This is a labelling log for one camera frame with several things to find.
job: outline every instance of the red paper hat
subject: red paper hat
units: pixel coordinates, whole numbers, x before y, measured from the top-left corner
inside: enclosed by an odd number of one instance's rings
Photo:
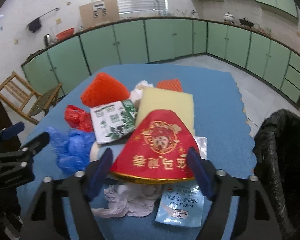
[[[133,132],[110,171],[129,182],[164,184],[194,179],[186,165],[197,143],[171,110],[154,110]]]

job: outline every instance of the orange container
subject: orange container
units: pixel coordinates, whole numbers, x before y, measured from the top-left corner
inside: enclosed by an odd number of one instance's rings
[[[61,32],[61,33],[59,33],[59,34],[57,34],[57,35],[56,35],[56,38],[57,38],[59,41],[68,38],[68,37],[70,37],[71,35],[73,35],[74,29],[75,29],[75,28],[71,28],[71,29],[65,30],[65,31],[63,31],[63,32]]]

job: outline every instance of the chair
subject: chair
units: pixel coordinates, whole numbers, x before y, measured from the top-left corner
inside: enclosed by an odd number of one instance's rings
[[[25,88],[27,88],[30,93],[26,93],[22,90],[13,79],[19,81]],[[56,87],[50,89],[45,94],[41,95],[38,92],[34,91],[34,89],[16,72],[12,72],[12,75],[9,76],[1,85],[0,85],[0,99],[4,101],[13,111],[19,114],[24,119],[28,120],[33,124],[38,124],[39,121],[34,119],[32,116],[35,116],[42,111],[44,115],[49,112],[50,106],[55,106],[58,100],[59,90],[62,86],[62,83],[58,84]],[[9,92],[16,100],[21,103],[21,106],[18,107],[10,100],[8,100],[2,93],[1,90],[5,89]],[[26,114],[22,110],[25,108],[26,104],[30,101],[30,99],[35,96],[37,98],[34,105],[31,107],[30,111]]]

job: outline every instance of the blue carpet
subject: blue carpet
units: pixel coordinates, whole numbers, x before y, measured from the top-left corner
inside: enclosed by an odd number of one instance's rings
[[[156,85],[161,80],[178,78],[183,91],[194,96],[194,129],[196,136],[208,138],[208,158],[217,169],[226,170],[234,177],[247,178],[251,174],[256,164],[255,156],[252,154],[254,140],[249,134],[250,126],[246,123],[247,118],[243,112],[242,96],[230,73],[170,64],[117,65],[103,68],[102,71],[117,78],[130,91],[141,80]],[[85,80],[58,103],[35,127],[28,140],[43,132],[48,126],[67,133],[69,126],[63,119],[64,110],[68,104],[72,104],[89,111],[81,103],[80,95],[93,77],[94,75]],[[56,155],[51,145],[35,156],[33,164],[35,180],[17,189],[22,214],[26,213],[34,193],[45,176],[52,176],[54,179],[65,177],[56,166],[55,160]],[[237,205],[238,198],[234,197],[223,235],[224,240],[228,240],[231,236]],[[77,240],[69,202],[65,201],[64,206],[71,239]],[[96,198],[91,206],[106,207],[107,202],[103,194]],[[205,200],[203,219],[206,218],[210,206],[211,202]],[[196,239],[200,228],[180,228],[155,222],[157,209],[158,203],[154,212],[144,218],[97,218],[97,221],[107,240]]]

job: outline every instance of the trash bin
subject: trash bin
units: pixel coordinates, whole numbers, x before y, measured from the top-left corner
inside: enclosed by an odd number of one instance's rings
[[[254,173],[269,196],[282,238],[288,239],[300,226],[300,118],[279,110],[263,122],[254,140]]]

